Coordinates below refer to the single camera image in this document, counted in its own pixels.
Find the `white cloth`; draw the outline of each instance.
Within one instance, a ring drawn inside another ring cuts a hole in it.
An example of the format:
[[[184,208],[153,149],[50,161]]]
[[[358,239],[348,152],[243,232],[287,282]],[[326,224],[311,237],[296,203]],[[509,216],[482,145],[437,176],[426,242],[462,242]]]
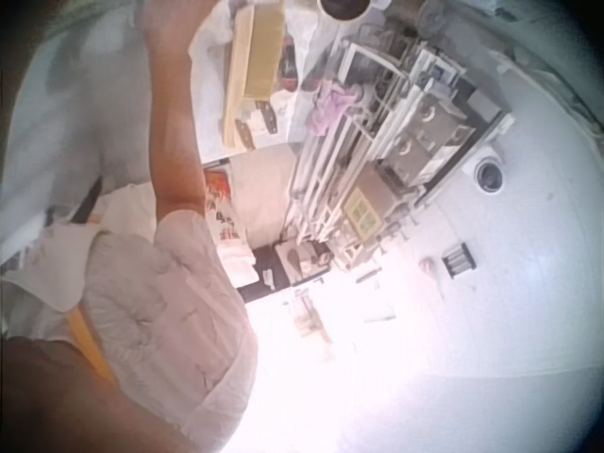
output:
[[[76,234],[73,242],[63,242],[60,257],[48,253],[59,249],[48,246],[57,237],[65,235],[44,239],[34,268],[47,270],[45,261],[52,260],[56,267],[81,262],[82,255],[88,262],[85,284],[76,281],[82,274],[76,272],[64,285],[49,286],[50,298],[60,299],[60,291],[73,298],[83,287],[84,310],[124,393],[178,426],[199,451],[220,449],[246,408],[258,346],[205,219],[193,211],[173,212],[159,223],[154,243],[103,233],[78,242],[87,235]],[[28,278],[35,276],[28,272]],[[26,290],[31,286],[14,277],[8,279]],[[9,314],[9,336],[73,342],[63,313],[31,295],[21,299]]]

